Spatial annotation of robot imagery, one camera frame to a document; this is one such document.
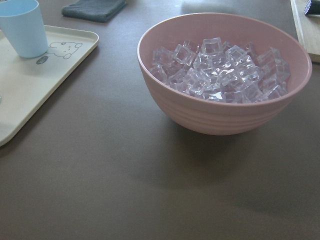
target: bowl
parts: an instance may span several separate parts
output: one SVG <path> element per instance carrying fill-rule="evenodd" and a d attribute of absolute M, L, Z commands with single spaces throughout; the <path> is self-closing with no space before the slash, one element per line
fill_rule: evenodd
<path fill-rule="evenodd" d="M 290 67 L 288 94 L 256 103 L 215 102 L 178 92 L 149 72 L 153 50 L 161 46 L 174 50 L 185 40 L 202 43 L 216 37 L 239 46 L 252 42 L 258 55 L 269 47 L 279 49 Z M 160 109 L 177 124 L 208 135 L 240 134 L 263 125 L 294 99 L 312 73 L 308 53 L 292 36 L 265 22 L 226 13 L 192 13 L 161 21 L 142 35 L 137 58 L 145 84 Z"/>

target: cartoon bear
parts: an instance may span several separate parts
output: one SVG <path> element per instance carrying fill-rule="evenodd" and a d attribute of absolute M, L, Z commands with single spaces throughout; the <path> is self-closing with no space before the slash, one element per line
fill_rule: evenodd
<path fill-rule="evenodd" d="M 82 43 L 76 42 L 52 42 L 46 51 L 47 54 L 54 54 L 63 59 L 69 59 L 80 47 Z"/>

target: blue-gray towel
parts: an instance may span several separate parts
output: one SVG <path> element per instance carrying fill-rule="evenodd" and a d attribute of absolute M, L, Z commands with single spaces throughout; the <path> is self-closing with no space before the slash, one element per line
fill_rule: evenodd
<path fill-rule="evenodd" d="M 79 0 L 64 6 L 61 13 L 66 17 L 105 23 L 126 4 L 125 0 Z"/>

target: serving tray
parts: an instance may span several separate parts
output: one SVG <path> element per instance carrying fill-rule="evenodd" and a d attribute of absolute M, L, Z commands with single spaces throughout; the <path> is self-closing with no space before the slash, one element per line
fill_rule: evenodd
<path fill-rule="evenodd" d="M 305 16 L 307 0 L 291 0 L 291 8 L 299 43 L 311 60 L 320 63 L 320 15 Z"/>
<path fill-rule="evenodd" d="M 0 146 L 7 143 L 98 45 L 90 31 L 45 26 L 49 48 L 35 58 L 17 55 L 0 30 Z"/>

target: light blue plastic cup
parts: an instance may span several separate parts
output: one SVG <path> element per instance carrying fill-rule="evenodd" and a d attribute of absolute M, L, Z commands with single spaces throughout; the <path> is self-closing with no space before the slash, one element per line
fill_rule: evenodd
<path fill-rule="evenodd" d="M 0 29 L 23 58 L 38 57 L 49 47 L 44 21 L 36 0 L 1 1 Z"/>

